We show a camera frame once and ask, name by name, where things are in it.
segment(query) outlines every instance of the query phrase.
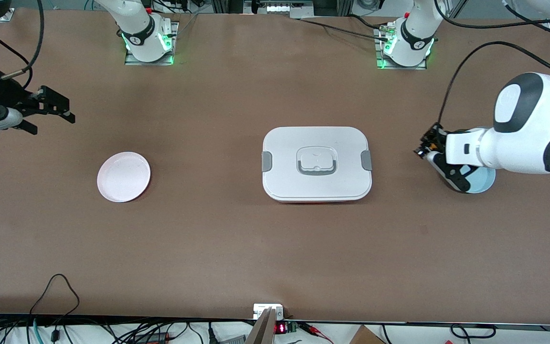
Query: white plate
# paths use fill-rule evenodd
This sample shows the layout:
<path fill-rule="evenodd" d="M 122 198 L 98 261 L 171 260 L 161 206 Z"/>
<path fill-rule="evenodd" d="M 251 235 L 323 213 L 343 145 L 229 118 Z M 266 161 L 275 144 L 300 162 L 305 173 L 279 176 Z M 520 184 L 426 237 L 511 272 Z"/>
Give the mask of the white plate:
<path fill-rule="evenodd" d="M 113 202 L 138 198 L 150 182 L 150 165 L 141 155 L 122 152 L 107 159 L 96 176 L 99 192 Z"/>

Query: container lid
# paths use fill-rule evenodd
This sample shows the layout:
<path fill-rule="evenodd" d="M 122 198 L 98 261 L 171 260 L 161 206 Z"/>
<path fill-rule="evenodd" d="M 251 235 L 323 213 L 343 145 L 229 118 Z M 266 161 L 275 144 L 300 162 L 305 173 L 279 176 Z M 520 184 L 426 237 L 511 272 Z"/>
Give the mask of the container lid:
<path fill-rule="evenodd" d="M 372 185 L 369 144 L 352 127 L 279 127 L 264 138 L 262 185 L 282 202 L 358 200 Z"/>

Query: mounting plate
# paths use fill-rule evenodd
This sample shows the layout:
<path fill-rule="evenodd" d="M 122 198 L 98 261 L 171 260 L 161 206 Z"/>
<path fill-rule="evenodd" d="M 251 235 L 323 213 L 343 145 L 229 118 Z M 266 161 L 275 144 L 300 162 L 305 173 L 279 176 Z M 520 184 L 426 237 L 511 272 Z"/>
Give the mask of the mounting plate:
<path fill-rule="evenodd" d="M 393 26 L 393 22 L 389 22 L 388 26 Z M 387 34 L 384 34 L 379 29 L 373 29 L 373 35 L 375 37 L 388 37 Z M 377 67 L 380 69 L 408 69 L 408 70 L 424 70 L 426 69 L 426 58 L 424 57 L 423 61 L 419 63 L 419 65 L 413 66 L 413 67 L 404 67 L 403 65 L 399 65 L 391 60 L 391 58 L 388 55 L 385 55 L 383 53 L 384 46 L 387 45 L 388 42 L 382 42 L 375 38 L 375 51 L 377 52 Z"/>
<path fill-rule="evenodd" d="M 14 14 L 14 8 L 11 7 L 8 12 L 4 15 L 2 15 L 2 17 L 0 17 L 0 22 L 9 22 L 11 21 L 11 16 Z"/>
<path fill-rule="evenodd" d="M 262 314 L 262 311 L 268 308 L 273 308 L 277 314 L 277 320 L 284 319 L 284 307 L 279 303 L 254 303 L 254 320 L 258 320 L 258 317 Z"/>

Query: red digital display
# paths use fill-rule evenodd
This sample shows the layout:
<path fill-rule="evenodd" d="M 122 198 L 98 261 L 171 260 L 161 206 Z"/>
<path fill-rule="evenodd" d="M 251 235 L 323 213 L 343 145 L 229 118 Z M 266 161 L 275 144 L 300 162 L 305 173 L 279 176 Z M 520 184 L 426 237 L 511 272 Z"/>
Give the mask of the red digital display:
<path fill-rule="evenodd" d="M 280 323 L 275 324 L 275 328 L 273 330 L 274 330 L 273 333 L 275 333 L 275 334 L 285 334 L 285 333 L 287 333 L 286 323 L 285 322 L 280 322 Z"/>

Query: brown table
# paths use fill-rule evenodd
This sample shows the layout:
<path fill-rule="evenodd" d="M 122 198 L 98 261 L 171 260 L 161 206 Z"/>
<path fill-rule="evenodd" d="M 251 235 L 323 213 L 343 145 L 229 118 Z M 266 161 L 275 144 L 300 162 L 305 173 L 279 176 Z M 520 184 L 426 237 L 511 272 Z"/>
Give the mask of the brown table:
<path fill-rule="evenodd" d="M 428 70 L 392 71 L 370 40 L 275 15 L 199 15 L 172 67 L 125 67 L 115 31 L 104 12 L 46 13 L 31 87 L 69 97 L 77 123 L 33 116 L 35 137 L 0 131 L 0 312 L 27 312 L 62 272 L 84 314 L 243 318 L 280 302 L 315 320 L 550 323 L 550 176 L 499 171 L 488 192 L 456 194 L 411 152 L 466 53 L 506 39 L 550 61 L 550 35 L 444 23 Z M 0 25 L 26 56 L 37 32 L 34 11 Z M 0 69 L 21 66 L 0 47 Z M 509 48 L 478 53 L 443 124 L 489 125 L 500 88 L 526 71 L 546 70 Z M 371 192 L 271 200 L 260 152 L 279 126 L 362 130 Z M 96 188 L 121 151 L 153 172 L 126 204 Z M 58 281 L 38 311 L 72 304 Z"/>

